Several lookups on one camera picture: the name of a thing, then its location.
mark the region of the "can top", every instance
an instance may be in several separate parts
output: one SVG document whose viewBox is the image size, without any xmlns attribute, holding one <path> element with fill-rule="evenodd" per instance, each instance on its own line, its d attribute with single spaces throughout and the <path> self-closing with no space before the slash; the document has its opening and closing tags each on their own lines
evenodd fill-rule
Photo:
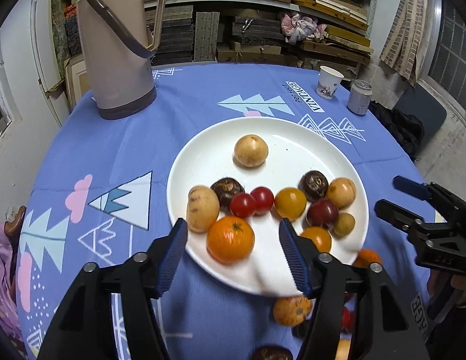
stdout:
<svg viewBox="0 0 466 360">
<path fill-rule="evenodd" d="M 363 81 L 362 79 L 356 79 L 354 81 L 354 84 L 357 86 L 357 87 L 360 87 L 361 89 L 365 89 L 367 91 L 370 91 L 371 90 L 371 85 L 368 84 L 366 81 Z"/>
</svg>

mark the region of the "metal screw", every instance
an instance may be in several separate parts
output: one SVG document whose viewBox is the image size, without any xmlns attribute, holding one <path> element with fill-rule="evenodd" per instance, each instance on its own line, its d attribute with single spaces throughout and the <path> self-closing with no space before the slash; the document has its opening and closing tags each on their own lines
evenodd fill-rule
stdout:
<svg viewBox="0 0 466 360">
<path fill-rule="evenodd" d="M 370 269 L 375 272 L 375 273 L 380 273 L 382 270 L 383 270 L 383 267 L 381 266 L 381 264 L 377 263 L 377 262 L 372 262 L 370 264 Z"/>
<path fill-rule="evenodd" d="M 97 264 L 95 262 L 87 262 L 84 266 L 83 266 L 83 270 L 85 272 L 93 272 L 96 268 L 97 268 Z"/>
<path fill-rule="evenodd" d="M 320 261 L 324 263 L 330 263 L 333 261 L 333 257 L 329 253 L 321 253 L 320 256 L 318 256 L 318 258 L 320 259 Z"/>
<path fill-rule="evenodd" d="M 148 255 L 141 251 L 133 256 L 133 260 L 135 260 L 137 263 L 142 263 L 143 261 L 146 261 L 148 258 Z"/>
</svg>

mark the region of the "beige thermos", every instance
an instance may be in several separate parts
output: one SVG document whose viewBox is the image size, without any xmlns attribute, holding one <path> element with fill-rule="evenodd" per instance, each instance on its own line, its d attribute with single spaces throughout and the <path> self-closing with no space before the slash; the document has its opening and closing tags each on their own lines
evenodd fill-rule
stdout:
<svg viewBox="0 0 466 360">
<path fill-rule="evenodd" d="M 104 119 L 139 112 L 156 98 L 151 57 L 162 34 L 165 0 L 158 0 L 153 35 L 144 0 L 78 0 L 78 28 L 86 70 Z"/>
</svg>

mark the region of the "plaid curtain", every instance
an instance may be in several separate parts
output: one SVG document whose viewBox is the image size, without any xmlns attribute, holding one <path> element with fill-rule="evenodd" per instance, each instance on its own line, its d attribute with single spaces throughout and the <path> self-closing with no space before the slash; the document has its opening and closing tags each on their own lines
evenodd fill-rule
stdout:
<svg viewBox="0 0 466 360">
<path fill-rule="evenodd" d="M 380 59 L 411 85 L 418 79 L 416 54 L 422 39 L 427 0 L 401 0 Z"/>
</svg>

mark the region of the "plate rim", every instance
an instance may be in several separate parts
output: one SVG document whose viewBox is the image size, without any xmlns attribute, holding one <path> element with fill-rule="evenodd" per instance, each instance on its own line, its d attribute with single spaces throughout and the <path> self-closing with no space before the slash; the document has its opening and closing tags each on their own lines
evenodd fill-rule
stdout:
<svg viewBox="0 0 466 360">
<path fill-rule="evenodd" d="M 181 150 L 178 152 L 178 154 L 176 155 L 175 157 L 175 160 L 173 161 L 173 164 L 171 165 L 171 169 L 170 169 L 170 173 L 168 175 L 168 181 L 167 181 L 167 184 L 166 184 L 166 205 L 167 205 L 167 209 L 168 209 L 168 216 L 170 217 L 170 222 L 171 222 L 171 225 L 173 225 L 175 222 L 176 222 L 176 219 L 174 218 L 174 215 L 173 213 L 171 212 L 171 208 L 170 208 L 170 204 L 169 204 L 169 201 L 170 201 L 170 195 L 171 195 L 171 184 L 170 184 L 170 179 L 171 179 L 171 175 L 173 174 L 175 168 L 177 167 L 177 161 L 178 161 L 178 158 L 180 157 L 180 154 L 183 152 L 183 150 L 186 150 L 188 148 L 188 146 L 190 144 L 192 144 L 191 142 L 193 142 L 193 140 L 203 134 L 206 134 L 209 130 L 212 130 L 213 128 L 216 128 L 220 125 L 223 125 L 223 124 L 228 124 L 228 123 L 233 123 L 235 122 L 236 120 L 244 120 L 244 117 L 234 117 L 232 119 L 227 119 L 227 120 L 223 120 L 221 122 L 218 122 L 218 123 L 215 123 L 207 128 L 205 128 L 204 130 L 201 130 L 198 134 L 194 135 L 182 148 Z M 292 122 L 290 120 L 285 120 L 285 119 L 280 119 L 278 117 L 270 117 L 270 116 L 249 116 L 247 118 L 248 120 L 265 120 L 265 119 L 272 119 L 274 121 L 278 121 L 278 122 L 282 122 L 282 123 L 288 123 L 288 124 L 292 124 L 294 126 L 298 126 L 298 127 L 301 127 L 301 128 L 304 128 L 305 130 L 307 131 L 310 131 L 312 134 L 315 134 L 315 135 L 318 135 L 316 134 L 314 131 L 310 130 L 309 128 L 305 127 L 305 126 L 302 126 L 298 123 L 295 123 L 295 122 Z M 368 225 L 369 225 L 369 222 L 370 222 L 370 218 L 369 218 L 369 208 L 368 208 L 368 196 L 367 196 L 367 192 L 365 191 L 365 186 L 363 185 L 363 181 L 360 177 L 360 175 L 358 174 L 358 172 L 356 171 L 356 168 L 355 166 L 351 163 L 351 161 L 348 159 L 348 157 L 338 148 L 336 147 L 333 143 L 331 143 L 328 139 L 322 137 L 322 136 L 319 136 L 319 138 L 323 138 L 325 139 L 328 144 L 330 144 L 331 146 L 333 146 L 333 148 L 335 150 L 337 150 L 344 158 L 345 160 L 352 166 L 353 168 L 353 171 L 355 172 L 355 174 L 358 176 L 359 180 L 360 180 L 360 183 L 361 183 L 361 192 L 362 192 L 362 195 L 363 197 L 365 198 L 365 201 L 366 201 L 366 204 L 367 204 L 367 222 L 366 222 L 366 225 L 367 225 L 367 230 L 364 232 L 363 234 L 363 237 L 362 237 L 362 240 L 361 240 L 361 245 L 363 246 L 364 243 L 365 243 L 365 240 L 367 238 L 367 234 L 368 234 Z M 241 284 L 238 284 L 236 282 L 233 282 L 231 281 L 230 279 L 227 279 L 225 278 L 223 275 L 219 274 L 218 272 L 214 271 L 209 265 L 207 265 L 189 246 L 188 246 L 188 242 L 186 243 L 186 247 L 185 247 L 185 250 L 188 252 L 189 256 L 201 267 L 203 268 L 209 275 L 211 275 L 212 277 L 214 277 L 215 279 L 219 280 L 220 282 L 226 284 L 227 286 L 231 287 L 231 288 L 235 288 L 237 290 L 240 290 L 242 292 L 245 292 L 245 293 L 248 293 L 248 294 L 253 294 L 253 295 L 260 295 L 260 296 L 266 296 L 266 297 L 272 297 L 272 295 L 268 295 L 268 294 L 265 294 L 265 293 L 262 293 L 261 291 L 257 291 L 257 290 L 253 290 L 249 287 L 245 287 Z"/>
</svg>

